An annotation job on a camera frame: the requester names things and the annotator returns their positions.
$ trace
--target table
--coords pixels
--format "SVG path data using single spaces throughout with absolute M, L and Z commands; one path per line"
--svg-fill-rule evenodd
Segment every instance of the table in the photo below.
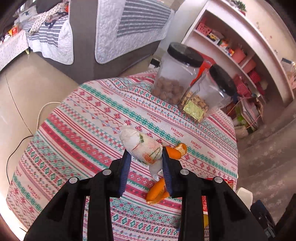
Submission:
M 237 144 L 231 119 L 218 111 L 202 124 L 190 122 L 176 106 L 151 95 L 156 74 L 152 70 L 82 84 L 42 123 L 17 165 L 7 195 L 8 206 L 26 227 L 70 177 L 92 177 L 122 157 L 118 133 L 124 124 L 163 145 L 185 143 L 184 168 L 236 184 Z M 177 240 L 181 199 L 147 205 L 146 193 L 153 184 L 148 168 L 133 159 L 123 197 L 110 199 L 115 240 Z
M 26 32 L 21 30 L 0 45 L 0 71 L 16 56 L 28 49 Z

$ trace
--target white tablecloth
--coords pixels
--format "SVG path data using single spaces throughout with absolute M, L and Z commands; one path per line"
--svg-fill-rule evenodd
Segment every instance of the white tablecloth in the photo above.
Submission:
M 0 45 L 0 71 L 16 56 L 28 48 L 26 32 L 21 30 Z

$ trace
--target black device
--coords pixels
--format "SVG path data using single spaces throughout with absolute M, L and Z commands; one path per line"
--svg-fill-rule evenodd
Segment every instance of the black device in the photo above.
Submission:
M 183 169 L 163 149 L 163 175 L 170 196 L 182 197 L 179 241 L 204 240 L 202 198 L 207 198 L 210 241 L 267 241 L 263 229 L 221 178 L 207 180 Z M 70 178 L 43 209 L 24 241 L 80 241 L 86 196 L 90 196 L 88 241 L 113 241 L 110 197 L 125 191 L 131 155 L 112 161 L 94 177 Z

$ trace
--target transparent jar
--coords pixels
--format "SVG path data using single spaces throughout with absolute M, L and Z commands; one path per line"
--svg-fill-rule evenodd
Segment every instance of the transparent jar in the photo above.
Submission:
M 151 94 L 177 104 L 198 74 L 203 57 L 193 48 L 180 43 L 171 43 L 161 59 Z
M 178 108 L 191 120 L 199 123 L 228 105 L 236 91 L 232 78 L 219 65 L 214 64 L 187 89 Z

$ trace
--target wall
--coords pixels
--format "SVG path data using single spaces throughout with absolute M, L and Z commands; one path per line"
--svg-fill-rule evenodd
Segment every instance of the wall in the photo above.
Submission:
M 160 42 L 155 56 L 161 58 L 171 42 L 180 42 L 193 24 L 207 0 L 185 0 L 175 13 L 167 36 Z
M 282 58 L 296 61 L 296 43 L 275 10 L 264 0 L 242 0 L 246 17 L 263 34 L 271 47 Z

